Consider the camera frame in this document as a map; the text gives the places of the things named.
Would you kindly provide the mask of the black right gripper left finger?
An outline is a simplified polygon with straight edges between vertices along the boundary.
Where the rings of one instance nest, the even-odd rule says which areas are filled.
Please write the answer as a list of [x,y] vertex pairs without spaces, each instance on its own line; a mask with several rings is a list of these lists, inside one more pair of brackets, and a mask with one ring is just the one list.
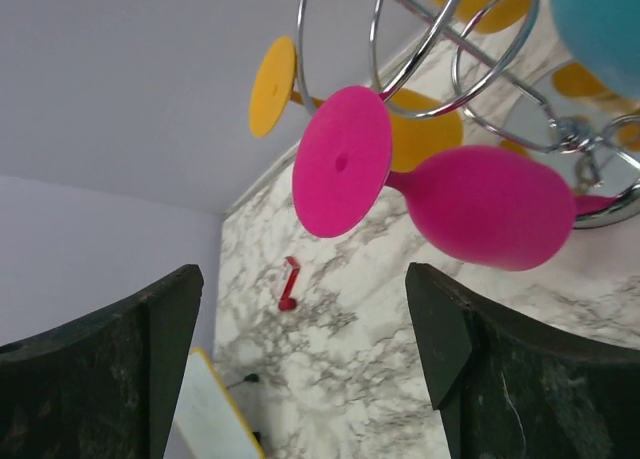
[[163,457],[203,284],[199,267],[184,265],[2,346],[2,457]]

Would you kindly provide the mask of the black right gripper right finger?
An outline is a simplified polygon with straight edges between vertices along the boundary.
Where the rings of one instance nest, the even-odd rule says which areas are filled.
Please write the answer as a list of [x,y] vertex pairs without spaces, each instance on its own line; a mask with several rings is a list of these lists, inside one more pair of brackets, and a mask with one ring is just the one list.
[[411,264],[405,287],[452,457],[638,456],[637,350],[554,328],[428,264]]

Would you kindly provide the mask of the pink wine glass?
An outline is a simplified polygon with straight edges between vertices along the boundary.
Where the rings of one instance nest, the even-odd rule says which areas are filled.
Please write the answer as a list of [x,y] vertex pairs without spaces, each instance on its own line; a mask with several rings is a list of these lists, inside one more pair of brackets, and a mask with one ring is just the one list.
[[525,271],[566,243],[576,199],[550,167],[500,147],[466,145],[395,172],[393,149],[391,115],[376,93],[349,86],[331,95],[294,161],[293,203],[303,227],[319,238],[343,235],[390,187],[422,236],[463,262]]

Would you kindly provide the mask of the yellow wine glass front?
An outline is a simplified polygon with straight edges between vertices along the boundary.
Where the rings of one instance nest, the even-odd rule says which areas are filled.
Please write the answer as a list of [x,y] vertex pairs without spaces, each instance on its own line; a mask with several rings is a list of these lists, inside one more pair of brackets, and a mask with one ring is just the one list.
[[[277,38],[266,52],[257,71],[250,95],[248,122],[252,135],[266,136],[278,123],[290,102],[302,104],[294,89],[297,53],[289,36]],[[456,112],[429,119],[409,119],[390,115],[393,134],[391,170],[409,172],[427,158],[463,142],[463,122]]]

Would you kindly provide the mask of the blue wine glass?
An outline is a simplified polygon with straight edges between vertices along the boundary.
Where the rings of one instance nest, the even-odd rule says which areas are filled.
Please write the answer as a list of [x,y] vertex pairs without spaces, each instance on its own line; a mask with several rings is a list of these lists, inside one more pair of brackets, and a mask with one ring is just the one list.
[[639,98],[639,0],[550,0],[557,33],[613,92]]

